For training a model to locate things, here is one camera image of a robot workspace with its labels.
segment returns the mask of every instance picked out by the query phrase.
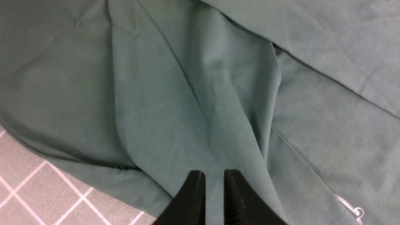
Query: grout line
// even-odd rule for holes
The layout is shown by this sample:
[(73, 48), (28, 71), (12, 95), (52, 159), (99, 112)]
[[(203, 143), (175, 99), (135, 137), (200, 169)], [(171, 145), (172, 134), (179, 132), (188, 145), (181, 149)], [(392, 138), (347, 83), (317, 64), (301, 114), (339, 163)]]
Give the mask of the grout line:
[(46, 224), (40, 219), (40, 217), (39, 217), (38, 215), (36, 215), (36, 213), (22, 200), (22, 198), (21, 198), (17, 193), (14, 194), (14, 197), (16, 197), (16, 198), (18, 199), (18, 201), (26, 208), (26, 210), (28, 210), (28, 212), (30, 212), (30, 214), (31, 214), (37, 221), (39, 221), (39, 223), (40, 223), (41, 225), (46, 225)]
[(111, 225), (111, 223), (107, 221), (107, 219), (101, 214), (101, 212), (98, 211), (98, 210), (96, 209), (96, 207), (95, 207), (91, 202), (89, 202), (89, 200), (88, 200), (87, 198), (84, 198), (83, 200), (84, 200), (84, 201), (86, 202), (86, 204), (88, 204), (88, 206), (100, 217), (100, 219), (101, 219), (105, 224)]
[(0, 204), (0, 208), (3, 207), (14, 195), (13, 192), (19, 191), (22, 186), (24, 186), (44, 165), (46, 164), (46, 161), (42, 162), (29, 176), (25, 178), (11, 193), (10, 195)]
[(79, 198), (79, 200), (54, 224), (54, 225), (59, 225), (82, 201), (83, 198), (86, 198), (94, 188), (90, 187), (82, 197)]
[(19, 189), (21, 189), (21, 187), (24, 186), (44, 165), (46, 165), (46, 161), (43, 161), (31, 174), (29, 174), (29, 176), (27, 176), (25, 180), (14, 189), (14, 191), (19, 191)]
[(11, 193), (1, 204), (0, 204), (0, 209), (3, 207), (11, 198), (13, 194)]
[(68, 180), (68, 178), (57, 167), (55, 167), (53, 164), (51, 164), (49, 162), (47, 162), (47, 163), (68, 184), (68, 186), (70, 186), (75, 191), (75, 193), (77, 193), (80, 197), (83, 196), (82, 193), (75, 187), (75, 185), (72, 184), (71, 181)]
[(47, 162), (52, 168), (53, 170), (55, 170), (56, 173), (58, 173), (58, 175), (86, 202), (86, 204), (88, 204), (88, 206), (98, 215), (98, 217), (100, 217), (100, 219), (107, 225), (111, 225), (111, 223), (109, 223), (107, 221), (107, 219), (101, 214), (100, 211), (97, 210), (97, 208), (85, 197), (82, 195), (82, 193), (75, 187), (74, 184), (71, 183), (70, 180), (68, 180), (68, 178), (66, 178), (64, 176), (64, 174), (62, 174), (62, 172), (55, 167), (53, 164)]
[(132, 220), (132, 222), (130, 222), (129, 225), (134, 225), (134, 224), (143, 216), (143, 214), (144, 214), (144, 212), (141, 211), (141, 212), (139, 213), (139, 215), (137, 215), (137, 216)]
[(2, 132), (0, 133), (0, 137), (2, 137), (5, 133), (6, 133), (6, 130), (2, 131)]
[(6, 188), (11, 192), (11, 194), (25, 207), (25, 209), (41, 224), (45, 225), (45, 223), (36, 215), (36, 213), (22, 200), (22, 198), (8, 185), (8, 183), (3, 179), (0, 175), (0, 182), (6, 186)]

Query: pink tile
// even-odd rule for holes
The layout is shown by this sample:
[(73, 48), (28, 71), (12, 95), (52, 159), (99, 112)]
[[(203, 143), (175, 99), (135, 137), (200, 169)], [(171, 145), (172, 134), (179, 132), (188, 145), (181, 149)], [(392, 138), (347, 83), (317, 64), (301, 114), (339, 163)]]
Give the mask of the pink tile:
[(18, 194), (46, 224), (58, 221), (79, 199), (49, 165), (41, 168)]
[(127, 225), (141, 212), (98, 190), (93, 190), (87, 199), (111, 224)]
[(145, 213), (136, 221), (135, 225), (151, 225), (156, 219), (149, 214)]
[(90, 186), (81, 182), (80, 180), (78, 180), (77, 178), (67, 174), (66, 172), (61, 171), (62, 174), (64, 174), (64, 176), (71, 181), (71, 183), (76, 187), (76, 189), (78, 189), (78, 191), (80, 191), (82, 194), (84, 194), (87, 190), (89, 190)]
[(104, 222), (85, 203), (81, 202), (61, 223), (61, 225), (100, 225)]
[(10, 192), (0, 183), (0, 204), (10, 195)]
[(16, 188), (43, 162), (7, 133), (0, 138), (0, 155), (0, 175), (12, 188)]
[(0, 224), (34, 225), (39, 224), (39, 222), (18, 202), (15, 197), (12, 197), (6, 205), (0, 209)]

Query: green fabric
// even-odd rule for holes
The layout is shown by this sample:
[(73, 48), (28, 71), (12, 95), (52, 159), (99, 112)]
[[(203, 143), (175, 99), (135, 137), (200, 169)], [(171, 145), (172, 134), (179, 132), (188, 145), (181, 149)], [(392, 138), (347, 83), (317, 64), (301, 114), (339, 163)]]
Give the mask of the green fabric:
[(399, 25), (382, 4), (0, 2), (0, 123), (83, 182), (157, 217), (202, 170), (221, 224), (239, 169), (291, 225), (356, 225), (335, 194), (364, 224), (400, 221), (400, 56), (375, 44)]

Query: tiled floor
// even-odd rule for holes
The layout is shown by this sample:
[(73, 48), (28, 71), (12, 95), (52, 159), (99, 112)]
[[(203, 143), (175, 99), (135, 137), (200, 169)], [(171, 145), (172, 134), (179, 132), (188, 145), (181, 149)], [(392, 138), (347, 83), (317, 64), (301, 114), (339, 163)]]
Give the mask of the tiled floor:
[(0, 125), (0, 225), (149, 225), (154, 218), (33, 155)]

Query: teal cloth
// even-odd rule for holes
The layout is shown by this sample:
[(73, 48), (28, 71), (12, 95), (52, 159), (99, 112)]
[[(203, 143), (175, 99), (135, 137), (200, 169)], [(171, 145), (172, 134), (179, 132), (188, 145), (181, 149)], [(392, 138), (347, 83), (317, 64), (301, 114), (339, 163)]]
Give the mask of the teal cloth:
[(157, 217), (201, 170), (222, 224), (239, 169), (290, 225), (400, 221), (398, 7), (0, 2), (0, 123), (83, 182)]

